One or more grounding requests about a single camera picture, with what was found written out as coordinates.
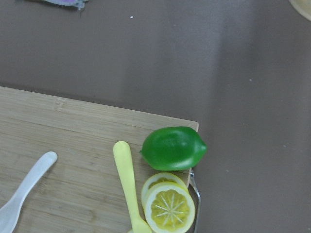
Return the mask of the bamboo cutting board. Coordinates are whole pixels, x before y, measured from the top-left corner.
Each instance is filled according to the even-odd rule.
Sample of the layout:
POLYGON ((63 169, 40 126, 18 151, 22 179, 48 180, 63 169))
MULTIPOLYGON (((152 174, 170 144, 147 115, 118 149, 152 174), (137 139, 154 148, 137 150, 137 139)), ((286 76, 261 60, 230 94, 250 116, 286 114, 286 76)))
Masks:
POLYGON ((113 146, 131 148, 136 190, 156 171, 140 155, 154 130, 197 122, 80 100, 0 89, 0 202, 5 204, 46 152, 56 163, 29 193, 17 233, 126 233, 128 209, 113 146))

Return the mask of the lower lemon slice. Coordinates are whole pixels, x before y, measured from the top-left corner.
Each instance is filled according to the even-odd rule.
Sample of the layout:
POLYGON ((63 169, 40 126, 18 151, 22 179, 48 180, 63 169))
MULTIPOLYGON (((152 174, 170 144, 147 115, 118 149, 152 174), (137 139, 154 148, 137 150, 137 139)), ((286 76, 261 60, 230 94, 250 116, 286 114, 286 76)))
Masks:
POLYGON ((147 179, 147 181, 144 183, 141 189, 141 202, 142 205, 145 205, 146 199, 147 199, 147 192, 149 189, 154 186, 155 184, 162 183, 162 182, 173 182, 177 183, 179 186, 181 186, 183 189, 188 191, 188 187, 186 184, 176 175, 169 173, 169 172, 161 172, 157 173, 150 178, 147 179))

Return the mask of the green lime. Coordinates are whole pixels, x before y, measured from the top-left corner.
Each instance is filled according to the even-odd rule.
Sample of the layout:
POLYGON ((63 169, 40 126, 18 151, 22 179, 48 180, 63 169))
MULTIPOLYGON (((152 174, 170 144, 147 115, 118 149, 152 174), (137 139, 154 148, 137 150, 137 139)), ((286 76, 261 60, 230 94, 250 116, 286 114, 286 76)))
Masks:
POLYGON ((196 166, 207 152, 207 145, 192 128, 166 127, 149 134, 141 155, 156 170, 178 171, 196 166))

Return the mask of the wooden stand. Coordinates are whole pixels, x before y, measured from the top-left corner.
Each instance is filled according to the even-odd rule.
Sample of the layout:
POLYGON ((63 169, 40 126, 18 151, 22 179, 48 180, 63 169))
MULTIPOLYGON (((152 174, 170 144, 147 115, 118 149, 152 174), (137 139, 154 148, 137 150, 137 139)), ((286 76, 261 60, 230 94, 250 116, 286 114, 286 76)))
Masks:
POLYGON ((292 7, 307 20, 311 20, 311 0, 289 0, 292 7))

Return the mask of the purple cloth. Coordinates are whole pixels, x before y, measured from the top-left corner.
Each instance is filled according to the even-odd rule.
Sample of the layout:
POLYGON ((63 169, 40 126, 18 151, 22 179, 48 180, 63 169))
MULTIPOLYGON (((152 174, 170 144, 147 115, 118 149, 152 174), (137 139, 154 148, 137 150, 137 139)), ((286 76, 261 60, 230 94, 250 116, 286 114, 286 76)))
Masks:
POLYGON ((42 3, 55 7, 75 8, 82 10, 88 0, 29 0, 28 2, 42 3))

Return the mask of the lemon slice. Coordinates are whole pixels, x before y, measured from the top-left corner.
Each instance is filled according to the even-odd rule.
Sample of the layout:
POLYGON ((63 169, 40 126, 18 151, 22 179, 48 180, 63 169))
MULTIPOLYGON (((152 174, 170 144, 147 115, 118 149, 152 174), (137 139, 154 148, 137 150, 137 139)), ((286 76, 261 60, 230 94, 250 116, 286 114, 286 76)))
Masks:
POLYGON ((150 178, 147 179, 147 181, 144 183, 141 189, 141 202, 142 205, 145 205, 146 199, 147 199, 147 192, 149 189, 154 186, 155 184, 162 183, 162 182, 173 182, 177 183, 179 186, 181 186, 183 189, 188 191, 188 187, 186 184, 176 175, 169 173, 169 172, 161 172, 157 173, 150 178))
POLYGON ((145 219, 155 233, 185 233, 195 219, 195 205, 189 192, 173 182, 153 185, 146 194, 145 219))

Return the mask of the yellow plastic knife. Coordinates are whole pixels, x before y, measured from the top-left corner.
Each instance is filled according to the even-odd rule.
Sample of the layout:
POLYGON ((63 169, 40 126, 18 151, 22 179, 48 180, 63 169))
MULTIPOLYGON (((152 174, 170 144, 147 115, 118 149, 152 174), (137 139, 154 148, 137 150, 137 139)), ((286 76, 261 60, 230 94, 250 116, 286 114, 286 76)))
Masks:
POLYGON ((140 216, 138 208, 134 168, 129 144, 125 141, 117 142, 113 147, 113 155, 129 211, 132 232, 150 233, 152 230, 140 216))

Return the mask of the top lemon slice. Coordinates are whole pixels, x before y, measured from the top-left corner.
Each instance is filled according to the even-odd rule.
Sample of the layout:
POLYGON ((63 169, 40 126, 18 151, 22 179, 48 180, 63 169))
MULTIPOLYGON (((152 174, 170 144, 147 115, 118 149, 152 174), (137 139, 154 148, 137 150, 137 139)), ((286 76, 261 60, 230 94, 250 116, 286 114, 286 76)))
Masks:
POLYGON ((173 182, 153 185, 146 194, 145 219, 155 233, 185 233, 195 219, 195 205, 189 192, 173 182))

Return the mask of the white ceramic spoon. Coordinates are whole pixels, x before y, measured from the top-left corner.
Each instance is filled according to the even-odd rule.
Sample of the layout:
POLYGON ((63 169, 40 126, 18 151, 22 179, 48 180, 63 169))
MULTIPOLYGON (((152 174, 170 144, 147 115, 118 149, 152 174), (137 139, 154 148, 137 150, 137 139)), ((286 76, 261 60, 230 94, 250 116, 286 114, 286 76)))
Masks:
POLYGON ((32 166, 13 196, 0 208, 0 231, 2 233, 14 231, 26 197, 57 158, 58 155, 53 151, 43 154, 32 166))

